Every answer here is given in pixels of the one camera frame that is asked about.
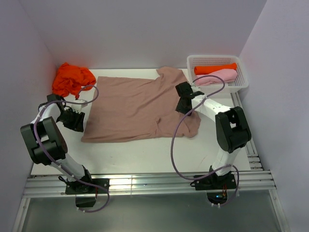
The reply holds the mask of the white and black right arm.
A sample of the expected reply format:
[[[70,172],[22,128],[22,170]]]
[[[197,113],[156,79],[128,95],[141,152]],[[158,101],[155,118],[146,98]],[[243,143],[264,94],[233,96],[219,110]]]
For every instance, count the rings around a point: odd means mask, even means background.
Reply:
[[[218,155],[209,174],[192,180],[209,177],[210,185],[218,189],[225,183],[225,176],[231,172],[238,153],[252,138],[244,111],[239,106],[233,108],[222,105],[201,91],[194,92],[188,82],[180,83],[175,88],[180,97],[176,111],[184,115],[180,124],[194,111],[215,123],[216,140],[220,148]]]

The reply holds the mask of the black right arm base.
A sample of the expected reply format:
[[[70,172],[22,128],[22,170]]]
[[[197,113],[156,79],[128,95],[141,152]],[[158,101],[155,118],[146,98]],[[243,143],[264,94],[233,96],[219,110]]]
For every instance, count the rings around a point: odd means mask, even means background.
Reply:
[[[228,190],[237,189],[238,181],[235,176],[229,172],[223,176],[212,174],[200,180],[194,180],[190,183],[196,191],[206,191],[207,199],[211,205],[221,206],[228,201]]]

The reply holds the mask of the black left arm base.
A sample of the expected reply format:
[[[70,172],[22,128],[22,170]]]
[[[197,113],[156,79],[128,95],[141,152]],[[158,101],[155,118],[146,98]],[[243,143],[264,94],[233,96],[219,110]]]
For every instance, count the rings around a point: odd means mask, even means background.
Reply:
[[[108,178],[92,178],[90,174],[86,174],[81,180],[94,186],[82,184],[78,181],[69,181],[59,176],[58,179],[66,184],[65,195],[76,195],[75,205],[81,208],[92,208],[98,194],[106,194],[109,190],[110,180]]]

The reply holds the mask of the dusty pink t-shirt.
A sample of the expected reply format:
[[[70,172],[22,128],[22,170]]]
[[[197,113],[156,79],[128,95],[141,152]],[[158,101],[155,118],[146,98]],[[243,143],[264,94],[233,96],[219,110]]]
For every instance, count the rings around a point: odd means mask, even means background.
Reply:
[[[186,117],[176,111],[176,86],[186,82],[182,70],[163,67],[156,79],[100,76],[98,98],[92,102],[81,138],[83,143],[119,143],[198,134],[197,112]]]

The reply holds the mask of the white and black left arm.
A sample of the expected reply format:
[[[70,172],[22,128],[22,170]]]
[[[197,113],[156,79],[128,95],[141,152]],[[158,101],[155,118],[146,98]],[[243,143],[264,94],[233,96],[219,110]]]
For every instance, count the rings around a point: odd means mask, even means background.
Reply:
[[[67,179],[60,177],[69,187],[89,193],[94,187],[94,180],[89,171],[77,163],[69,154],[67,143],[57,123],[61,122],[67,129],[84,131],[82,108],[87,101],[76,99],[68,102],[59,95],[50,94],[47,102],[38,107],[35,119],[20,128],[30,158],[35,164],[43,164],[58,169]]]

